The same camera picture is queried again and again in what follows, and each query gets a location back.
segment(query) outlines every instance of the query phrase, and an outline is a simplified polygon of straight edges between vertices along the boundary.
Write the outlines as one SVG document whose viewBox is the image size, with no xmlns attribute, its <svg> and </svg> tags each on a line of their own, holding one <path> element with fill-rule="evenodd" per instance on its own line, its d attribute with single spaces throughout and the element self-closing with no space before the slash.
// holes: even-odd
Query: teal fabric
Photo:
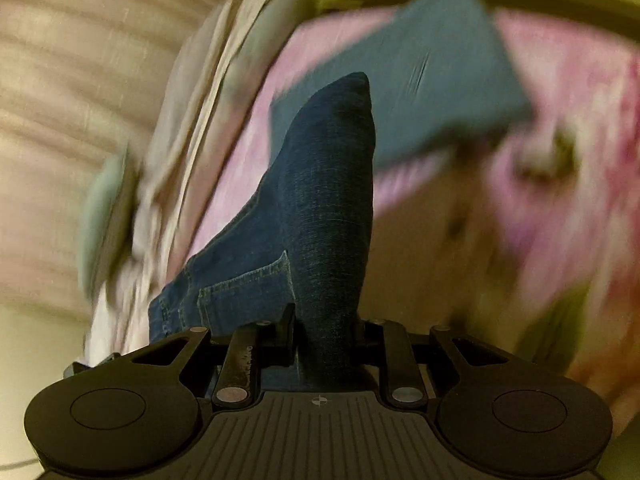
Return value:
<svg viewBox="0 0 640 480">
<path fill-rule="evenodd" d="M 95 301 L 129 234 L 136 171 L 128 150 L 108 159 L 91 187 L 78 229 L 78 285 Z"/>
<path fill-rule="evenodd" d="M 353 72 L 370 81 L 374 170 L 444 144 L 501 133 L 533 114 L 479 0 L 415 0 L 273 102 L 272 163 L 306 101 Z"/>
</svg>

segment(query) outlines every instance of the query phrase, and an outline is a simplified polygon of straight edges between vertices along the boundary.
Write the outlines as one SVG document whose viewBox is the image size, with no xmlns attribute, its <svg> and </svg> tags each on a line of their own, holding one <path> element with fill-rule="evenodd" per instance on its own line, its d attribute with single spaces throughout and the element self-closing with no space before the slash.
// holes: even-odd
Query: blue jeans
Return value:
<svg viewBox="0 0 640 480">
<path fill-rule="evenodd" d="M 375 137 L 363 73 L 309 99 L 249 202 L 151 303 L 151 342 L 192 326 L 231 334 L 279 320 L 293 302 L 296 362 L 265 370 L 263 389 L 370 388 L 350 349 L 369 253 Z"/>
</svg>

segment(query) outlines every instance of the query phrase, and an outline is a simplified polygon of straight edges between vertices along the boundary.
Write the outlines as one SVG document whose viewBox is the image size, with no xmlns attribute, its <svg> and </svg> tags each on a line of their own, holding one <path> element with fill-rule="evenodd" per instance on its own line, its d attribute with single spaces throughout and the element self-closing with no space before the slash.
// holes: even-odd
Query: metal rivet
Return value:
<svg viewBox="0 0 640 480">
<path fill-rule="evenodd" d="M 216 397 L 222 402 L 242 402 L 245 400 L 249 394 L 246 392 L 244 388 L 238 388 L 237 386 L 228 386 L 226 388 L 222 388 L 216 392 Z"/>
<path fill-rule="evenodd" d="M 403 386 L 402 388 L 396 388 L 391 396 L 398 402 L 402 402 L 405 404 L 422 400 L 422 392 L 418 388 L 413 388 L 412 386 Z"/>
</svg>

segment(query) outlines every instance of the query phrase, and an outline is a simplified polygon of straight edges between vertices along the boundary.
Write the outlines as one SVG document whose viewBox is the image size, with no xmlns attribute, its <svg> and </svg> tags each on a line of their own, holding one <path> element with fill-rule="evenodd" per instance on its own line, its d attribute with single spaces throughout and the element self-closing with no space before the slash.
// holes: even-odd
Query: ribbed rubber surface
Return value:
<svg viewBox="0 0 640 480">
<path fill-rule="evenodd" d="M 46 474 L 42 480 L 56 480 Z M 142 480 L 490 480 L 451 455 L 416 413 L 372 392 L 267 392 L 248 410 L 215 416 L 185 455 Z M 575 480 L 596 480 L 584 473 Z"/>
</svg>

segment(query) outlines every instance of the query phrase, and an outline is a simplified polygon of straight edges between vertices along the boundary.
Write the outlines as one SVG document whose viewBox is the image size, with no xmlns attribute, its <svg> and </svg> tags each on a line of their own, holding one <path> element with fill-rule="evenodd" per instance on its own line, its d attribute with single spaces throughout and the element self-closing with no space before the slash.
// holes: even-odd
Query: crosshair symbol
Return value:
<svg viewBox="0 0 640 480">
<path fill-rule="evenodd" d="M 318 395 L 317 397 L 311 399 L 311 402 L 314 403 L 318 408 L 320 408 L 330 401 L 326 397 Z"/>
</svg>

